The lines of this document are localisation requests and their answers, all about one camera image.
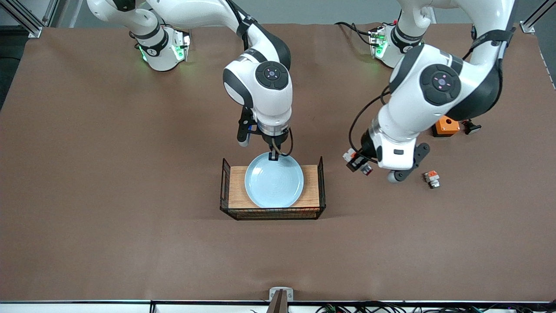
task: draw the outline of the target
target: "light blue plate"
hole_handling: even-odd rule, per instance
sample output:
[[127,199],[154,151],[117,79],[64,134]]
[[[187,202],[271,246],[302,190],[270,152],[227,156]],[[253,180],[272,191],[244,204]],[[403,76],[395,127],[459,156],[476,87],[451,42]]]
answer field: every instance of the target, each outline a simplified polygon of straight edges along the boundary
[[288,208],[303,191],[303,171],[291,156],[269,161],[269,154],[256,157],[245,173],[245,189],[261,208]]

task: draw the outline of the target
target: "white robot link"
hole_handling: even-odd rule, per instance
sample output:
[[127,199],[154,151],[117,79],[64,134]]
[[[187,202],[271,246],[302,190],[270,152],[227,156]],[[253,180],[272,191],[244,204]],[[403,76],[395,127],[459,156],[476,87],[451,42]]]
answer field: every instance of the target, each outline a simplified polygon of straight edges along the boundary
[[[429,152],[426,144],[415,147],[416,139],[440,117],[471,119],[496,104],[502,91],[502,58],[514,31],[514,0],[398,2],[402,13],[386,32],[388,46],[382,50],[387,65],[398,58],[390,76],[391,98],[363,133],[362,148],[356,149],[357,155],[347,163],[352,171],[367,161],[378,163],[392,170],[389,180],[393,183],[404,180]],[[469,50],[470,62],[420,44],[430,24],[422,14],[425,6],[460,7],[467,13],[476,35]]]
[[171,26],[161,26],[156,15],[136,8],[135,0],[87,0],[100,20],[126,26],[139,43],[145,60],[157,71],[173,69],[185,56],[179,30],[220,25],[244,40],[245,51],[224,68],[224,88],[243,106],[237,141],[248,146],[251,134],[261,135],[270,148],[269,159],[283,154],[290,137],[292,82],[291,53],[282,40],[265,30],[231,0],[146,0]]

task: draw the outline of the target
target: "black wire mesh basket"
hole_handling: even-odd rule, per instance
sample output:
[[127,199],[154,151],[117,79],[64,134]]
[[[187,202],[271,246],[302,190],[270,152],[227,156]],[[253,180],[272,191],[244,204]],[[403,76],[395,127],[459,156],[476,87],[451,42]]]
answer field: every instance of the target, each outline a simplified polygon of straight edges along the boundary
[[318,183],[318,199],[315,205],[297,206],[297,202],[289,208],[230,207],[230,177],[232,169],[226,159],[222,159],[222,182],[220,189],[220,210],[237,221],[277,220],[277,219],[318,219],[326,208],[324,191],[324,167],[322,157],[316,167]]

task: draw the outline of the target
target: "black control button panel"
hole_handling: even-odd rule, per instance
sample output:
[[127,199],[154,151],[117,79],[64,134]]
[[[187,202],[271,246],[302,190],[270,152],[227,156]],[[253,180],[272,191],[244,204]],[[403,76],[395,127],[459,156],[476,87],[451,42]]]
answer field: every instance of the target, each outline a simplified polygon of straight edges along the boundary
[[261,63],[257,67],[255,77],[262,86],[268,89],[282,90],[289,83],[286,67],[274,61]]
[[427,66],[421,73],[420,84],[425,100],[436,106],[454,101],[461,92],[458,74],[443,64]]

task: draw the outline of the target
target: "gray floor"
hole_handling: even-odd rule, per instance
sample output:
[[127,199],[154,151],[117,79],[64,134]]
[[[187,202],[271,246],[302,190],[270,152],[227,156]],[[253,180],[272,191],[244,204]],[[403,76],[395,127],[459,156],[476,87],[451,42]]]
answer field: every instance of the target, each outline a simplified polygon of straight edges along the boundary
[[[398,17],[400,6],[396,0],[235,0],[245,11],[261,23],[333,24],[339,21],[364,24],[392,21]],[[529,16],[543,0],[517,0],[515,21]],[[57,27],[121,27],[98,20],[89,11],[86,0],[62,0],[58,8]],[[437,23],[470,23],[460,9],[434,9]],[[556,8],[549,11],[536,25],[535,36],[544,55],[548,70],[556,73]],[[26,42],[24,36],[3,35],[0,32],[0,56],[21,56]],[[0,107],[2,94],[7,92],[17,61],[0,59]]]

